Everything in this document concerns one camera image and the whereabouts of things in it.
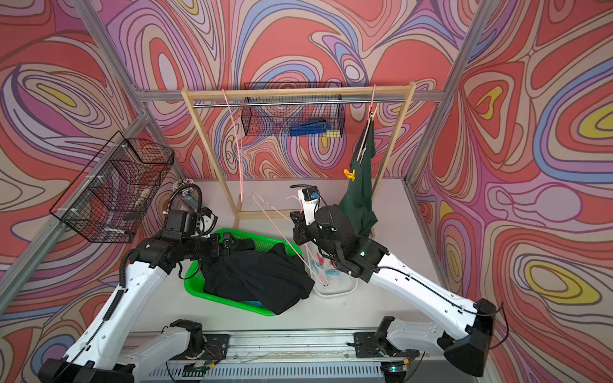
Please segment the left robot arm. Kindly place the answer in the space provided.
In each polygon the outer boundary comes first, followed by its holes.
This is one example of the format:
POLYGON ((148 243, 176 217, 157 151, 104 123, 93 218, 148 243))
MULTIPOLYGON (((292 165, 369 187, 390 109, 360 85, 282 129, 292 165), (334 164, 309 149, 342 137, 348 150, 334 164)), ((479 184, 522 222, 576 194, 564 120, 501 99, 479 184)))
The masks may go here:
POLYGON ((62 357, 43 363, 40 381, 140 382, 177 355, 198 359, 206 353, 202 325, 187 319, 172 322, 132 354, 122 351, 147 302, 175 267, 187 259, 204 263, 222 252, 220 238, 212 232, 217 218, 201 204, 201 188, 183 184, 171 197, 189 189, 196 193, 196 208, 168 207, 161 230, 121 259, 119 283, 101 312, 62 357))

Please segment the black t-shirt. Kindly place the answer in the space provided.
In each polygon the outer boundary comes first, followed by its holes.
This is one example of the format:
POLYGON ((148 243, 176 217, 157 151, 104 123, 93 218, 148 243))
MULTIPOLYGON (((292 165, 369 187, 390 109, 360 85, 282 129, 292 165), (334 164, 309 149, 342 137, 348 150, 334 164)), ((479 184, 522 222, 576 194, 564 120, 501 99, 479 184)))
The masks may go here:
POLYGON ((279 315, 306 299, 314 280, 299 257, 288 257, 285 246, 268 251, 236 252, 215 263, 204 261, 204 291, 238 302, 259 301, 279 315))

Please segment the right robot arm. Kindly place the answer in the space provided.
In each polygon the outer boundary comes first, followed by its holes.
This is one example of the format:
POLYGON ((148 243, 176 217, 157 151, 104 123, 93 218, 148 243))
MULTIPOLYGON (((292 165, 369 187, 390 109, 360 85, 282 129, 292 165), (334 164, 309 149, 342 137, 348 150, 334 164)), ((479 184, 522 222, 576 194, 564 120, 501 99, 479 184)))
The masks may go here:
POLYGON ((337 205, 305 207, 290 213, 298 245, 316 245, 337 270, 403 298, 438 328, 435 349, 458 370, 482 377, 499 308, 485 298, 456 295, 416 271, 371 238, 354 233, 337 205))

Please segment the pink hanger of black shirt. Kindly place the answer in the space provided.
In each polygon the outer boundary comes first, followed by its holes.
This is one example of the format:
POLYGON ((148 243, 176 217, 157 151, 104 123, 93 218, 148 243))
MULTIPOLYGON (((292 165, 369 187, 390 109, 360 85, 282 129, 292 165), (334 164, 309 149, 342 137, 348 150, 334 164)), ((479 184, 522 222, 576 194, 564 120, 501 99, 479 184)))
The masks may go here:
POLYGON ((252 199, 255 202, 256 206, 263 213, 264 217, 272 224, 273 228, 277 231, 284 242, 298 255, 299 259, 302 261, 303 265, 306 267, 306 270, 309 272, 311 277, 314 277, 316 282, 318 282, 322 287, 329 286, 329 280, 323 271, 317 271, 314 264, 314 259, 312 253, 309 249, 306 249, 306 255, 303 255, 301 251, 299 251, 299 246, 295 241, 290 240, 289 234, 287 231, 284 231, 280 228, 277 222, 281 219, 287 221, 288 223, 292 223, 291 217, 287 212, 281 212, 281 210, 274 207, 272 204, 268 203, 265 199, 263 199, 260 194, 253 192, 252 199))

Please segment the pink hanger of teal shirt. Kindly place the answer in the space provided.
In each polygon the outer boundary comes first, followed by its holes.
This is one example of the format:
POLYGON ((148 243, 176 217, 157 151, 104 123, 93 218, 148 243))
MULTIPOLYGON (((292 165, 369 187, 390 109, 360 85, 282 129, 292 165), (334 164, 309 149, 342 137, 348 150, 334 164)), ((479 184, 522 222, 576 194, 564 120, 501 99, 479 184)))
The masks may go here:
POLYGON ((237 169, 239 172, 239 202, 244 202, 244 172, 243 172, 243 160, 242 160, 242 146, 239 142, 238 137, 238 126, 236 120, 234 118, 233 111, 231 110, 231 105, 228 100, 228 95, 224 89, 221 90, 226 107, 230 114, 232 132, 233 132, 233 142, 235 145, 236 159, 237 159, 237 169))

